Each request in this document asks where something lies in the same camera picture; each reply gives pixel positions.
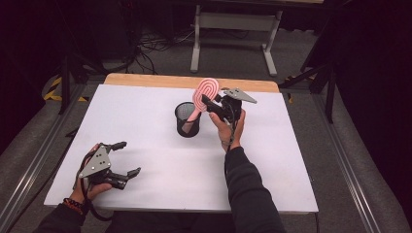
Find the person's left hand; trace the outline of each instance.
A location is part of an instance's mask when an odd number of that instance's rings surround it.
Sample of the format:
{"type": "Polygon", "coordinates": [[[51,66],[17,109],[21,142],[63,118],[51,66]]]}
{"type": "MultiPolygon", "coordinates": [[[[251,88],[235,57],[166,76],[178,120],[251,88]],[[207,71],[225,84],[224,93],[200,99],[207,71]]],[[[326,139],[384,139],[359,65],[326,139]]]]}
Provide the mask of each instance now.
{"type": "MultiPolygon", "coordinates": [[[[96,144],[91,151],[96,151],[98,149],[98,144],[96,144]]],[[[112,188],[112,185],[109,183],[101,183],[98,185],[95,185],[91,190],[88,191],[87,193],[87,198],[89,200],[93,200],[98,194],[105,192],[107,190],[110,190],[112,188]]],[[[77,179],[77,184],[75,189],[73,190],[72,194],[70,195],[70,199],[79,202],[83,204],[85,202],[85,198],[82,193],[82,186],[81,186],[81,180],[77,179]]]]}

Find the white table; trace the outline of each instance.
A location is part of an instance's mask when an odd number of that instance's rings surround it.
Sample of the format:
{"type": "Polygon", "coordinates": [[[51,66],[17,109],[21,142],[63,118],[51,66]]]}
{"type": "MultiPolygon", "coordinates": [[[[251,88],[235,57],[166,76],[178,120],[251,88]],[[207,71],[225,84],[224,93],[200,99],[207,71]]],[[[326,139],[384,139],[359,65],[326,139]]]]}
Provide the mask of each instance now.
{"type": "MultiPolygon", "coordinates": [[[[125,175],[127,171],[141,167],[141,173],[130,180],[124,190],[112,189],[99,195],[93,202],[97,208],[229,212],[223,174],[224,154],[217,129],[207,113],[202,115],[200,132],[195,137],[183,138],[176,131],[175,107],[190,101],[193,89],[188,87],[199,80],[109,75],[93,96],[45,205],[56,206],[71,193],[76,172],[93,145],[126,141],[127,147],[109,154],[111,169],[125,175]]],[[[263,184],[270,190],[279,212],[317,212],[284,99],[276,93],[277,85],[259,81],[219,81],[221,87],[235,84],[257,99],[256,105],[243,104],[247,116],[242,146],[259,169],[263,184]]]]}

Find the dark background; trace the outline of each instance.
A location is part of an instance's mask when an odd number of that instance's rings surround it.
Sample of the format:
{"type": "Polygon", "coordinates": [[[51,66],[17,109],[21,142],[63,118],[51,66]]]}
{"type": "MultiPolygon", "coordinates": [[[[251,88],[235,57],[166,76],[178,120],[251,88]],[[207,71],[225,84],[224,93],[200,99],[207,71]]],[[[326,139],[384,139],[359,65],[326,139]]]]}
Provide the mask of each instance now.
{"type": "MultiPolygon", "coordinates": [[[[193,6],[157,5],[161,14],[155,15],[150,4],[103,2],[0,2],[0,153],[45,104],[42,89],[68,52],[96,64],[125,60],[134,55],[141,22],[170,38],[192,23],[194,13],[193,6]]],[[[337,53],[334,71],[345,106],[411,224],[411,3],[353,1],[344,8],[355,13],[330,19],[308,64],[316,67],[337,53]]],[[[326,19],[284,12],[281,27],[321,33],[326,19]]]]}

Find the gray carpet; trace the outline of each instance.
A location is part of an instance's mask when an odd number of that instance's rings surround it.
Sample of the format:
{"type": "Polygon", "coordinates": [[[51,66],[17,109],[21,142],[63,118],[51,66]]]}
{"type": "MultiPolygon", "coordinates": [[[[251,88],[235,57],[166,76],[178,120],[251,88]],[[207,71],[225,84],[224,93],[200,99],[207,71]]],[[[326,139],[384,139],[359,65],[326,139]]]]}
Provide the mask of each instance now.
{"type": "MultiPolygon", "coordinates": [[[[189,71],[192,43],[183,42],[166,51],[152,51],[155,70],[160,75],[197,76],[214,78],[233,78],[248,80],[270,80],[281,83],[289,75],[299,74],[299,69],[316,37],[310,32],[288,32],[280,30],[272,49],[278,76],[272,78],[267,73],[260,44],[266,39],[264,33],[249,33],[245,39],[234,39],[222,32],[212,31],[202,37],[199,71],[189,71]]],[[[142,57],[139,61],[150,66],[142,57]]],[[[143,73],[142,68],[134,63],[130,73],[143,73]]],[[[92,97],[100,81],[89,82],[83,96],[92,97]]],[[[321,232],[367,232],[359,210],[354,202],[345,177],[338,165],[334,145],[329,138],[321,114],[315,107],[312,95],[302,91],[308,83],[294,86],[290,92],[293,104],[286,98],[299,147],[307,170],[313,179],[312,185],[319,206],[321,232]]],[[[364,147],[350,116],[336,93],[333,120],[342,145],[348,154],[351,165],[363,187],[365,196],[381,232],[411,232],[403,211],[394,195],[377,171],[367,149],[364,147]]],[[[39,176],[32,184],[22,206],[34,196],[35,192],[47,180],[52,168],[64,152],[70,139],[67,133],[80,126],[86,113],[88,102],[76,102],[68,120],[56,137],[51,152],[39,176]]],[[[20,176],[29,166],[37,149],[42,145],[52,123],[57,116],[59,102],[47,101],[47,105],[26,125],[0,156],[0,206],[4,207],[14,192],[20,176]]],[[[12,232],[32,231],[40,220],[52,209],[43,206],[44,199],[52,184],[48,182],[43,191],[26,210],[12,232]]],[[[316,232],[316,221],[310,215],[282,215],[288,232],[316,232]]],[[[84,232],[104,232],[108,222],[101,222],[92,215],[87,217],[84,232]]]]}

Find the bracelet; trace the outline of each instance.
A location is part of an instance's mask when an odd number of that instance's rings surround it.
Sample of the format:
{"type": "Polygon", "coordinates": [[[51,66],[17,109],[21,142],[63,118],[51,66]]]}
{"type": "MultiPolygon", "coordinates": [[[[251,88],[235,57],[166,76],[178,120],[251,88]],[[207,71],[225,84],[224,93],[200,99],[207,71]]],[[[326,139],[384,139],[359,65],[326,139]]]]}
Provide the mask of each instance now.
{"type": "Polygon", "coordinates": [[[83,216],[86,215],[86,207],[82,203],[79,203],[70,198],[63,199],[63,205],[67,206],[68,208],[74,210],[75,212],[79,213],[79,215],[83,216]]]}
{"type": "Polygon", "coordinates": [[[225,141],[222,141],[222,145],[224,145],[224,146],[230,146],[230,145],[232,145],[232,142],[225,142],[225,141]]]}

